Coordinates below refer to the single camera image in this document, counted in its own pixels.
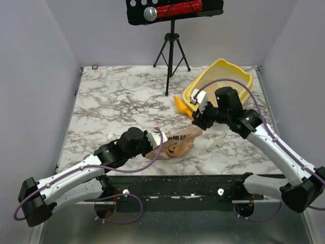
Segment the white bag sealing clip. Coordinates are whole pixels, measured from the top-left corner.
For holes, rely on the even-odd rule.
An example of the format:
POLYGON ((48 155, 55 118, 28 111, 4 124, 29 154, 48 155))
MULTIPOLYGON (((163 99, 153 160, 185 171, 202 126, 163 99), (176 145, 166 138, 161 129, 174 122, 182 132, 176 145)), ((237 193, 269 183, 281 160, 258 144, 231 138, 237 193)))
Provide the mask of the white bag sealing clip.
POLYGON ((214 142, 207 148, 207 152, 211 152, 215 147, 221 147, 225 144, 225 136, 227 135, 227 132, 222 132, 215 140, 214 142))

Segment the yellow litter scoop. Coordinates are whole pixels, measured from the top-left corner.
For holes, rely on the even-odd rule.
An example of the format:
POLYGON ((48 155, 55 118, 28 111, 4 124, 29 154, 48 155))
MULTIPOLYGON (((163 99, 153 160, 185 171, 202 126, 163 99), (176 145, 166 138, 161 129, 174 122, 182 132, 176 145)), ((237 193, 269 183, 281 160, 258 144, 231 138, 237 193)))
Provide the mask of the yellow litter scoop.
POLYGON ((178 109, 178 112, 181 114, 185 114, 192 119, 192 111, 182 102, 182 100, 177 96, 173 96, 173 99, 178 109))

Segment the pink cat litter bag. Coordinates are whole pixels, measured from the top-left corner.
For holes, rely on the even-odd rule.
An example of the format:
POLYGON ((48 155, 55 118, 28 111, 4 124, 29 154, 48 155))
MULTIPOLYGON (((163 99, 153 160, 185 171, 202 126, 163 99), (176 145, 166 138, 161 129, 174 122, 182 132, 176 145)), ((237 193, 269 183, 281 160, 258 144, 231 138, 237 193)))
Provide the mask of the pink cat litter bag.
MULTIPOLYGON (((158 160, 176 159, 185 156, 193 147, 194 140, 203 134, 198 127, 190 127, 177 133, 167 133, 167 142, 162 144, 158 160)), ((147 159, 154 159, 159 152, 159 147, 145 155, 147 159)))

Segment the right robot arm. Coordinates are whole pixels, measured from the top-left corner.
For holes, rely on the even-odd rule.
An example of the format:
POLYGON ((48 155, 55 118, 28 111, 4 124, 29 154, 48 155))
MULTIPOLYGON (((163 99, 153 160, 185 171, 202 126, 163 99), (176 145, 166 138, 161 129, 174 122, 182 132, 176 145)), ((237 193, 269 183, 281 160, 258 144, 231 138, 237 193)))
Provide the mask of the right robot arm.
POLYGON ((217 107, 208 101, 207 93, 194 89, 191 103, 198 106, 192 123, 207 130, 214 123, 226 124, 230 130, 259 148, 283 173, 284 178, 271 178, 247 173, 234 185, 239 199, 265 195, 282 200, 291 210, 302 213, 324 191, 324 167, 302 162, 262 117, 253 109, 243 109, 239 95, 232 87, 215 91, 217 107))

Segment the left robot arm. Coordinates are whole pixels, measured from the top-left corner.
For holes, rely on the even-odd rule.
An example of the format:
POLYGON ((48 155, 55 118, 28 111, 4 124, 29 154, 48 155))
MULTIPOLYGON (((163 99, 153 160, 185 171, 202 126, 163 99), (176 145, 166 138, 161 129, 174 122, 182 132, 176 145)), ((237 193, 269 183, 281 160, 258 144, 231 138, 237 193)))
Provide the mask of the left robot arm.
POLYGON ((137 155, 145 156, 154 149, 161 151, 166 140, 159 127, 153 132, 131 127, 119 139, 100 146, 61 173, 40 180, 26 179, 18 195, 14 220, 26 221, 28 226, 34 227, 47 221, 60 208, 81 201, 106 201, 125 196, 140 202, 132 193, 115 194, 106 174, 121 172, 120 167, 137 155))

